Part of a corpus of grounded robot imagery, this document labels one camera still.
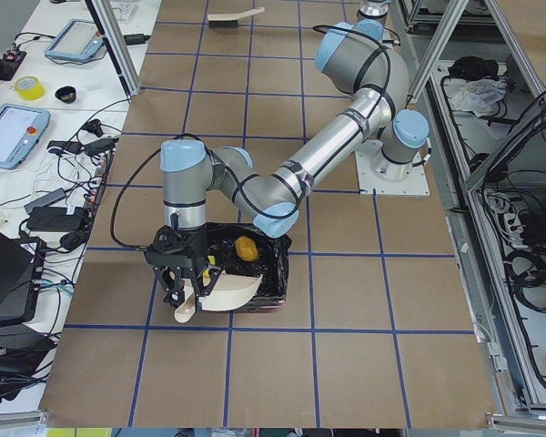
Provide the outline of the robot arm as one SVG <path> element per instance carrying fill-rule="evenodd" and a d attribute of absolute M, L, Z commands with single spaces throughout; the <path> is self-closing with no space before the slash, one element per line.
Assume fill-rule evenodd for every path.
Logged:
<path fill-rule="evenodd" d="M 390 0 L 360 0 L 357 19 L 373 19 L 382 24 L 389 13 Z"/>
<path fill-rule="evenodd" d="M 206 194 L 218 190 L 271 238 L 284 236 L 298 208 L 318 182 L 371 139 L 373 173 L 387 182 L 403 180 L 430 132 L 427 119 L 405 106 L 409 73 L 404 60 L 382 41 L 374 19 L 322 25 L 314 59 L 319 72 L 350 104 L 267 177 L 238 147 L 208 149 L 198 139 L 170 139 L 159 149 L 165 223 L 146 249 L 184 323 L 200 311 L 236 310 L 257 293 L 260 277 L 225 272 L 208 260 Z"/>

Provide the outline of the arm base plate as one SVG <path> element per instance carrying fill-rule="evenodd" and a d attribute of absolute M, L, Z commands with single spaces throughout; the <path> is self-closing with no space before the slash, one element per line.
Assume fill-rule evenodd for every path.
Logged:
<path fill-rule="evenodd" d="M 379 140 L 368 140 L 354 151 L 359 192 L 362 195 L 427 197 L 430 194 L 425 170 L 417 152 L 407 164 L 389 162 Z"/>

